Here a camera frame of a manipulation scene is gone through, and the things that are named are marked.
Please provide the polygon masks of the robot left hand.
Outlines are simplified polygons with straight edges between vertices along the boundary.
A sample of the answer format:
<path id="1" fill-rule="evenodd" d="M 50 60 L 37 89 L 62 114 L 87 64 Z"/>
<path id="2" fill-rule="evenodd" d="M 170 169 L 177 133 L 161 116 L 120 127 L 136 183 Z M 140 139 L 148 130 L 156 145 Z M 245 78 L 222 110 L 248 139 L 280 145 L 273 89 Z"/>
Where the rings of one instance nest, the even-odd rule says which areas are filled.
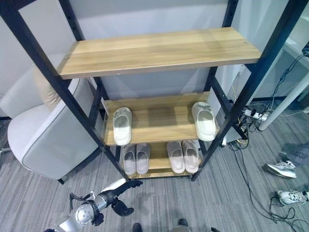
<path id="1" fill-rule="evenodd" d="M 99 194 L 99 196 L 101 196 L 106 201 L 105 208 L 111 206 L 117 215 L 121 217 L 127 217 L 134 212 L 134 209 L 128 208 L 124 202 L 118 199 L 118 196 L 123 194 L 128 189 L 139 187 L 142 184 L 143 182 L 139 180 L 126 181 L 124 178 L 122 178 L 107 186 Z"/>

